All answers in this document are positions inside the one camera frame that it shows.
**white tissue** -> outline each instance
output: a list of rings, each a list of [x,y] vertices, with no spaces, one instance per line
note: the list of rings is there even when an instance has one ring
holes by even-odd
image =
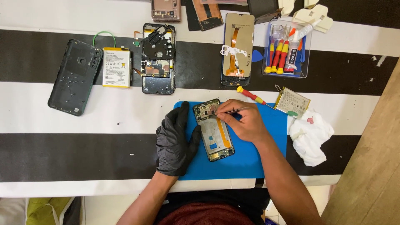
[[[301,118],[297,118],[289,130],[293,147],[304,160],[306,166],[316,166],[326,161],[321,145],[327,141],[334,130],[321,114],[308,109]]]

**pink heart mark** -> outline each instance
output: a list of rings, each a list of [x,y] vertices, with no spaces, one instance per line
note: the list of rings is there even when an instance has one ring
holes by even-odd
[[[311,117],[311,118],[308,118],[308,119],[307,119],[307,122],[309,122],[309,123],[311,123],[311,124],[314,124],[314,120],[312,119],[312,117]]]

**table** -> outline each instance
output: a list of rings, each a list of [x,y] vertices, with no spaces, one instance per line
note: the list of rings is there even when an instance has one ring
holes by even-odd
[[[177,30],[173,95],[143,94],[137,74],[129,90],[102,87],[100,76],[82,117],[53,110],[46,103],[67,41],[91,43],[98,31],[110,31],[117,46],[131,48],[138,68],[140,48],[133,46],[133,32],[151,22],[151,6],[111,0],[0,0],[0,4],[1,197],[139,192],[155,172],[155,130],[174,103],[213,98],[249,101],[235,88],[220,85],[223,27],[189,32],[183,6],[182,22],[173,24]],[[328,7],[330,12],[339,10],[334,4]],[[227,12],[221,11],[223,18]],[[327,34],[313,33],[307,78],[263,76],[262,63],[254,62],[246,88],[274,102],[275,84],[286,86],[310,98],[310,107],[333,126],[335,134],[322,146],[327,161],[316,167],[304,165],[288,136],[286,159],[306,185],[337,183],[400,54],[398,29],[369,26],[396,27],[394,23],[334,15],[339,17],[334,20],[346,22],[334,22]],[[254,50],[261,53],[266,26],[257,24],[254,31]],[[107,36],[96,39],[99,47],[112,43]],[[377,66],[373,56],[386,58]],[[263,179],[178,181],[172,191],[252,188],[262,183]]]

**gloved hand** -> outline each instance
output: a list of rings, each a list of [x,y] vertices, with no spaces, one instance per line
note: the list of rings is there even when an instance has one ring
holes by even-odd
[[[201,138],[201,127],[197,125],[190,141],[186,141],[189,103],[170,111],[157,128],[157,154],[160,163],[157,171],[167,176],[183,176],[197,153]]]

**silicone mat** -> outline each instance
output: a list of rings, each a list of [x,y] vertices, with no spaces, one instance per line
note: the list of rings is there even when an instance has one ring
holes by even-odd
[[[190,139],[193,129],[196,127],[196,119],[193,106],[201,102],[189,102],[189,116],[186,127],[186,138]],[[179,107],[182,102],[177,102],[174,108]],[[286,155],[287,122],[288,116],[283,112],[258,104],[258,109],[265,126],[274,138],[280,151]],[[235,154],[224,159],[210,162],[206,149],[201,140],[198,152],[186,172],[179,180],[210,180],[210,179],[234,179],[234,178],[264,178],[260,155],[251,142],[242,141],[228,126]]]

